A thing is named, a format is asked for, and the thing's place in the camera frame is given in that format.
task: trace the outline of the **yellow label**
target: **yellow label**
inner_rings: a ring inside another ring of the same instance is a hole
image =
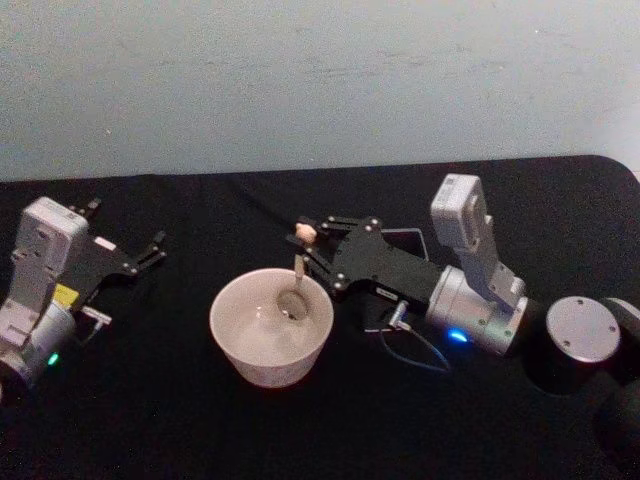
[[[62,307],[68,308],[73,305],[80,295],[75,290],[71,290],[69,287],[65,287],[61,283],[56,285],[56,290],[53,292],[53,299],[58,302]]]

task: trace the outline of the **silver cylinder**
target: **silver cylinder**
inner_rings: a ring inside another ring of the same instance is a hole
[[[0,362],[17,373],[27,388],[32,388],[51,354],[72,338],[75,326],[69,311],[53,301],[24,347],[21,350],[7,349],[0,356]]]
[[[620,328],[613,314],[585,297],[566,297],[551,305],[547,333],[559,351],[582,363],[604,362],[620,345]]]
[[[469,287],[462,270],[447,266],[431,294],[426,318],[444,329],[460,329],[478,347],[503,356],[513,342],[527,303],[528,299],[522,297],[513,312],[504,312],[496,302],[485,300]]]

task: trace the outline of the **black table surface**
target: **black table surface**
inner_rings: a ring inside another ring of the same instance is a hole
[[[531,298],[615,296],[640,305],[640,185],[595,156],[0,185],[0,292],[20,211],[41,195],[104,200],[92,234],[130,253],[167,231],[169,257],[133,288],[105,291],[114,317],[68,349],[33,398],[0,423],[2,478],[619,478],[591,416],[617,387],[536,389],[518,358],[434,338],[448,377],[406,366],[336,305],[331,335],[298,385],[246,383],[214,344],[209,308],[236,276],[289,267],[298,215],[376,215],[440,246],[429,206],[449,172],[482,178],[501,260]]]

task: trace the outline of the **blue led light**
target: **blue led light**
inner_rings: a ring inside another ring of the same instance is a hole
[[[465,333],[461,330],[449,330],[448,336],[450,339],[460,343],[467,343],[469,341]]]

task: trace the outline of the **light blue wall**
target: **light blue wall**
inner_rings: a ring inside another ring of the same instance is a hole
[[[0,177],[570,153],[640,170],[635,0],[208,3],[0,0]]]

